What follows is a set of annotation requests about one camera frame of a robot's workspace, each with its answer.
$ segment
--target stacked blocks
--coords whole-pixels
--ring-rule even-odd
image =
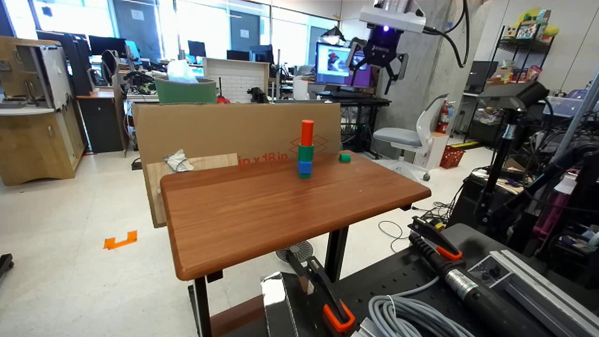
[[[298,174],[300,178],[313,176],[315,159],[315,120],[302,120],[302,137],[298,148]]]

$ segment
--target cardboard box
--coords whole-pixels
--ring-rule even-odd
[[[342,107],[312,105],[136,105],[139,153],[156,226],[149,167],[184,150],[188,157],[239,153],[240,165],[297,159],[302,120],[315,120],[317,157],[342,150]]]

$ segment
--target metal frame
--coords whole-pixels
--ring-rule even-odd
[[[343,256],[345,256],[345,245],[349,240],[349,226],[343,226],[336,232],[330,232],[328,240],[328,249],[327,249],[327,275],[330,277],[332,283],[338,283],[342,279],[342,266],[343,266]],[[201,337],[212,337],[212,322],[211,322],[211,305],[209,305],[209,286],[207,283],[212,283],[216,279],[222,279],[224,273],[212,273],[207,277],[199,277],[194,281],[194,285],[188,286],[190,290],[190,300],[192,300],[192,309],[194,309],[194,318],[196,326]]]

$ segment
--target table top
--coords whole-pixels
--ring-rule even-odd
[[[18,109],[0,109],[0,116],[33,116],[33,114],[55,114],[55,109],[25,105]]]
[[[115,90],[96,90],[89,95],[78,95],[78,99],[115,99]]]
[[[431,195],[360,155],[328,157],[300,180],[295,161],[173,174],[162,180],[182,281],[349,226]]]

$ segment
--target wooden table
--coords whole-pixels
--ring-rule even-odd
[[[295,161],[166,176],[162,182],[177,275],[212,335],[207,279],[244,260],[330,232],[327,271],[340,281],[349,225],[409,208],[431,191],[360,155],[328,157],[300,180]]]

